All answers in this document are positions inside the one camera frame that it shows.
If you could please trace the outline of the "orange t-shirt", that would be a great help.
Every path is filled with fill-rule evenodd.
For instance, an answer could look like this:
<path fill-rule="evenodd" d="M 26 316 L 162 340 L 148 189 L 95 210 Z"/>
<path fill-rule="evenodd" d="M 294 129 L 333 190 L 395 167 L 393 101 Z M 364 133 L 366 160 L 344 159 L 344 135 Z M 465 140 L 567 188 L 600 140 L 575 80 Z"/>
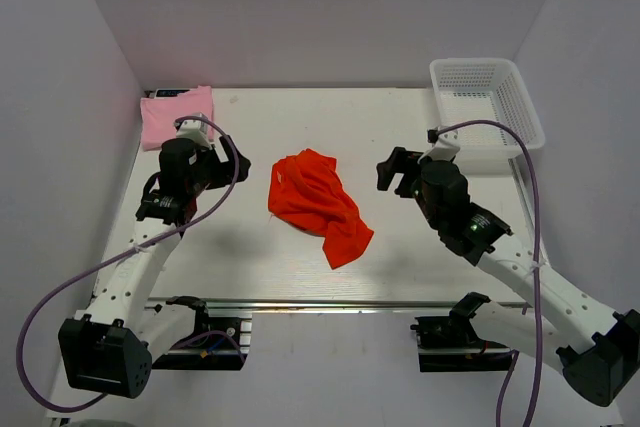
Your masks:
<path fill-rule="evenodd" d="M 333 270 L 360 258 L 374 236 L 344 190 L 337 160 L 312 149 L 272 166 L 267 206 L 280 220 L 323 238 L 323 252 Z"/>

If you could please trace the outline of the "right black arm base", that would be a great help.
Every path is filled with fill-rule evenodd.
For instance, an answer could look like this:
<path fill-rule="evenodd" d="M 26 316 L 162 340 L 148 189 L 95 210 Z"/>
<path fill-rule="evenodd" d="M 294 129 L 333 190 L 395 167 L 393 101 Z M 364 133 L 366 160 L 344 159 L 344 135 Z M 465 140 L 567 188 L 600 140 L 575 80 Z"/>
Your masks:
<path fill-rule="evenodd" d="M 421 373 L 506 372 L 513 360 L 513 350 L 449 316 L 416 317 L 410 329 Z"/>

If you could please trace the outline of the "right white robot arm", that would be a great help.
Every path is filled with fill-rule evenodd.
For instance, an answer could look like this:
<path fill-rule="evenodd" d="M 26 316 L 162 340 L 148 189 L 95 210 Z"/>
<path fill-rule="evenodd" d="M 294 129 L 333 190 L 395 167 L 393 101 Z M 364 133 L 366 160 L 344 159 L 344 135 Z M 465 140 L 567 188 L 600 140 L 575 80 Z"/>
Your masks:
<path fill-rule="evenodd" d="M 639 314 L 618 313 L 593 299 L 533 251 L 511 227 L 472 202 L 455 154 L 436 148 L 422 154 L 403 147 L 376 166 L 377 188 L 415 200 L 442 244 L 470 265 L 509 287 L 534 309 L 527 318 L 488 296 L 466 294 L 447 317 L 421 317 L 414 331 L 422 347 L 494 342 L 533 356 L 559 372 L 582 398 L 609 406 L 639 370 Z"/>

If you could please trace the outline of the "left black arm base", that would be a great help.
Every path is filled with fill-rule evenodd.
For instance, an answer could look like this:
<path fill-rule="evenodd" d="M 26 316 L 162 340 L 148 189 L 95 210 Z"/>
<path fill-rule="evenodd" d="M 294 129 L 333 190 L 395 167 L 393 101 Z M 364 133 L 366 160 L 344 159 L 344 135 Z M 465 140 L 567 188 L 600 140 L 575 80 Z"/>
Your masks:
<path fill-rule="evenodd" d="M 239 371 L 247 359 L 251 315 L 218 309 L 193 296 L 149 302 L 134 334 L 154 370 Z"/>

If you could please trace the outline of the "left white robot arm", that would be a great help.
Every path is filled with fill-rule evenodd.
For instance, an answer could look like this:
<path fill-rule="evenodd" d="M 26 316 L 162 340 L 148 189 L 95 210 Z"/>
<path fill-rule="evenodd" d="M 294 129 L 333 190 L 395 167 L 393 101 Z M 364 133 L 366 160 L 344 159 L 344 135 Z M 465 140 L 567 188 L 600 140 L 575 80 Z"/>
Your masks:
<path fill-rule="evenodd" d="M 138 397 L 155 361 L 179 344 L 199 346 L 211 334 L 203 300 L 174 296 L 149 313 L 145 306 L 197 212 L 205 191 L 230 190 L 244 181 L 250 162 L 232 140 L 214 146 L 188 137 L 163 143 L 159 170 L 145 183 L 129 244 L 131 256 L 116 263 L 102 292 L 78 319 L 63 322 L 58 340 L 70 387 L 126 398 Z"/>

